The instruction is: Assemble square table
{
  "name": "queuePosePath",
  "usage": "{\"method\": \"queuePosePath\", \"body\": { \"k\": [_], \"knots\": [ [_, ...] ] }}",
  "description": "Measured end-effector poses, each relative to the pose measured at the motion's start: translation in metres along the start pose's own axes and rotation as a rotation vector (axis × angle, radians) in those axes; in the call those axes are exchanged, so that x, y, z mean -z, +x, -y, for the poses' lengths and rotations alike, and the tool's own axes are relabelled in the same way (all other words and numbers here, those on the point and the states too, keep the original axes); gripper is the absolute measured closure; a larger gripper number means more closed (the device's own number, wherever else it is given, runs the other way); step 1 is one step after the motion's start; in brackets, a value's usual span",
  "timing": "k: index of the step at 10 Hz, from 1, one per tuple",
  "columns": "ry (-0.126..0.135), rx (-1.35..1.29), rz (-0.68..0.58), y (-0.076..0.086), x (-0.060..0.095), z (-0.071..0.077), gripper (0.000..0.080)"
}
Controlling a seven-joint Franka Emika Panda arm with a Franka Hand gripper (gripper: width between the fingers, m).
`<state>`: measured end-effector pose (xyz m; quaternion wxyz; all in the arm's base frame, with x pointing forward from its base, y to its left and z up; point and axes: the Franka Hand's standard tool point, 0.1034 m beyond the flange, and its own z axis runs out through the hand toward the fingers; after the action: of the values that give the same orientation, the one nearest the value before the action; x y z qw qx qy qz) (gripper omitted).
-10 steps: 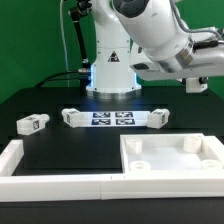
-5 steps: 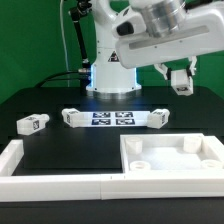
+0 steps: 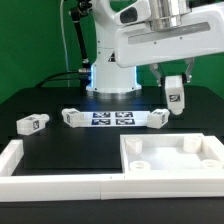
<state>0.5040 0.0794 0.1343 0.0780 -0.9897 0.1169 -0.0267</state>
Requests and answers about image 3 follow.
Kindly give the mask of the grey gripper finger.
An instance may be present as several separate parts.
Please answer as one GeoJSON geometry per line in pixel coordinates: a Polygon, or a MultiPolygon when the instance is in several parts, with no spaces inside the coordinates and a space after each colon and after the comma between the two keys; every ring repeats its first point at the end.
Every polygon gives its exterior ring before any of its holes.
{"type": "Polygon", "coordinates": [[[162,86],[162,75],[159,73],[158,68],[159,68],[159,64],[150,64],[149,65],[150,71],[152,72],[152,74],[154,75],[154,77],[157,80],[157,85],[158,86],[162,86]]]}
{"type": "Polygon", "coordinates": [[[193,58],[187,58],[185,60],[185,63],[187,65],[186,71],[182,74],[182,82],[183,83],[189,83],[191,81],[192,78],[192,70],[194,67],[194,62],[195,60],[193,58]]]}

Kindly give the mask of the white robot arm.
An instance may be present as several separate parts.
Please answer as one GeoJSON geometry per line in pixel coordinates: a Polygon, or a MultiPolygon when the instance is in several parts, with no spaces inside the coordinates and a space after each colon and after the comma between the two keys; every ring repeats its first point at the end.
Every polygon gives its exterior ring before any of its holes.
{"type": "Polygon", "coordinates": [[[183,60],[180,75],[191,80],[194,59],[224,52],[224,2],[193,7],[189,0],[135,0],[114,11],[114,0],[77,0],[70,10],[74,23],[91,14],[97,37],[97,56],[88,65],[88,95],[125,98],[141,90],[136,68],[148,65],[158,83],[158,66],[183,60]]]}

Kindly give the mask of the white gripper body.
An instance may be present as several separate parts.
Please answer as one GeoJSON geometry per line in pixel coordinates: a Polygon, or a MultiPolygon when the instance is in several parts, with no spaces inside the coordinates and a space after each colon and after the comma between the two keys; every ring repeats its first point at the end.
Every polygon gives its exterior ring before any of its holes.
{"type": "Polygon", "coordinates": [[[224,2],[187,8],[179,3],[168,15],[157,0],[137,0],[117,12],[115,57],[121,67],[155,64],[224,52],[224,2]]]}

